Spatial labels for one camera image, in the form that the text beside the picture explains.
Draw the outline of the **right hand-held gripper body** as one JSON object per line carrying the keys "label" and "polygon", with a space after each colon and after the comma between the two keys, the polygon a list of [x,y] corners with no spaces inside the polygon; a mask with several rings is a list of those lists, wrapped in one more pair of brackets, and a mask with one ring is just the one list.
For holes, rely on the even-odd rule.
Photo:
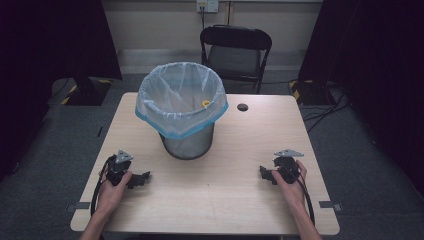
{"label": "right hand-held gripper body", "polygon": [[297,182],[301,185],[302,182],[299,180],[301,177],[300,167],[294,159],[294,156],[301,156],[301,153],[286,149],[275,152],[275,155],[276,158],[273,160],[274,166],[284,181],[288,184]]}

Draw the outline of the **person's left hand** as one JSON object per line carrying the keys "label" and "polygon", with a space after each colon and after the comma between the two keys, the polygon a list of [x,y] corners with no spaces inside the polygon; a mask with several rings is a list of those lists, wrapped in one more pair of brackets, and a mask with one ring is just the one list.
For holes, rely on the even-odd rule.
{"label": "person's left hand", "polygon": [[123,197],[127,183],[132,177],[132,172],[126,172],[120,183],[114,186],[109,180],[104,178],[101,182],[99,190],[97,207],[95,213],[101,213],[104,216],[110,216],[119,206]]}

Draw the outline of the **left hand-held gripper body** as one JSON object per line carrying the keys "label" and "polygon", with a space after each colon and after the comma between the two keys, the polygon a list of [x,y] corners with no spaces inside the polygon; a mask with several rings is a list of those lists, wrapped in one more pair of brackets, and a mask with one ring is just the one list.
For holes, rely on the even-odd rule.
{"label": "left hand-held gripper body", "polygon": [[122,177],[131,165],[132,159],[133,156],[122,149],[110,157],[106,179],[109,180],[113,186],[116,186],[121,182]]}

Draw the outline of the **person's right hand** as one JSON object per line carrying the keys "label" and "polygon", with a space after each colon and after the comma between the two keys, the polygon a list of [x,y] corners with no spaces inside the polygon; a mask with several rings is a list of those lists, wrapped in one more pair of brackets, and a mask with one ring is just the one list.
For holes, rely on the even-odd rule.
{"label": "person's right hand", "polygon": [[297,160],[296,163],[299,167],[298,180],[300,183],[288,184],[276,170],[272,171],[272,175],[279,185],[286,204],[291,211],[305,209],[304,186],[307,170],[301,161]]}

